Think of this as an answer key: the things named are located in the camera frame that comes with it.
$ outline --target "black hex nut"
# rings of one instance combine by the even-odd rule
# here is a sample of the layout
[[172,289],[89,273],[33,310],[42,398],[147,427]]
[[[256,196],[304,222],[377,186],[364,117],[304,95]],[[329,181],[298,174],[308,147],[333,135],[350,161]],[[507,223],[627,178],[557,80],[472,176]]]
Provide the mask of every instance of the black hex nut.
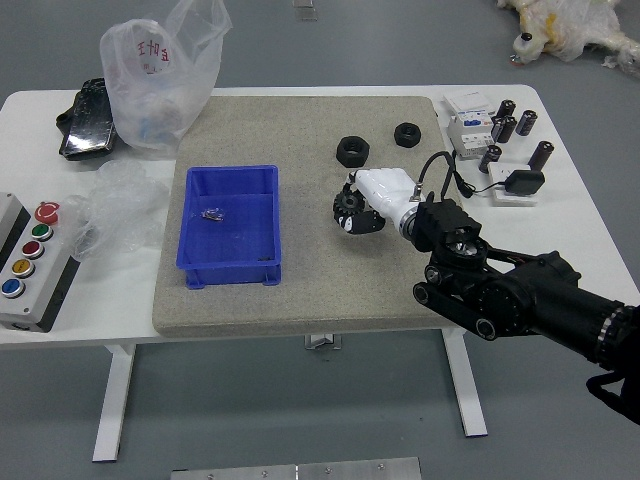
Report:
[[420,143],[422,133],[417,125],[413,123],[401,123],[396,127],[393,132],[393,138],[396,139],[396,144],[405,148],[413,148]]
[[347,168],[360,168],[369,157],[369,144],[360,137],[344,137],[338,144],[336,158]]

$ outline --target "blue button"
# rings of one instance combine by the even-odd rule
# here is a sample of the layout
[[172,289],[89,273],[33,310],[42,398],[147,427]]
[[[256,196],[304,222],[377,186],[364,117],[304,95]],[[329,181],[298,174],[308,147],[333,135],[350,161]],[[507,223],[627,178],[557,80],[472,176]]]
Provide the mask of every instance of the blue button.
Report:
[[17,297],[24,290],[24,283],[11,278],[2,284],[2,294],[7,298]]

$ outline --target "metal plate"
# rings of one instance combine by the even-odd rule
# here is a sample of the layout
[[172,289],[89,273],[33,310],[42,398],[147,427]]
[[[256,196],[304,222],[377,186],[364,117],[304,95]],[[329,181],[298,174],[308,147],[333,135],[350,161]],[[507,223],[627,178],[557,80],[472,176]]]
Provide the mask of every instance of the metal plate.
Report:
[[421,480],[417,457],[349,462],[176,470],[171,480]]
[[296,466],[175,470],[171,472],[171,480],[296,480]]
[[421,480],[416,457],[310,463],[298,467],[299,480]]

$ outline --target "white plush toy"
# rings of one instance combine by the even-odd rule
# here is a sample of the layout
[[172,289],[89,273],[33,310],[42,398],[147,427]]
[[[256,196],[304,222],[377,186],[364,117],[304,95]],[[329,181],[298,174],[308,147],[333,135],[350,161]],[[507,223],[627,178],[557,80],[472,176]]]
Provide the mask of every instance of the white plush toy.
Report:
[[614,7],[620,0],[498,0],[498,7],[520,14],[522,35],[513,43],[514,63],[536,60],[542,52],[570,61],[587,45],[605,47],[616,56],[604,65],[640,78],[640,43],[620,31]]

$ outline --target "plastic bag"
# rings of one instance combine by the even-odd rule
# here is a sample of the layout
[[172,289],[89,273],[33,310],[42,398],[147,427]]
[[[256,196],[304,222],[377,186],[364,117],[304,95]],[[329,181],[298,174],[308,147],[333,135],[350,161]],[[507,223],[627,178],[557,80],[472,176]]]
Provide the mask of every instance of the plastic bag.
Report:
[[100,56],[120,138],[175,154],[211,95],[230,28],[222,0],[181,0],[164,26],[139,19],[111,27]]
[[159,246],[163,227],[153,213],[166,206],[169,188],[148,177],[135,160],[112,160],[97,174],[87,197],[71,195],[60,203],[60,232],[73,258],[81,262]]

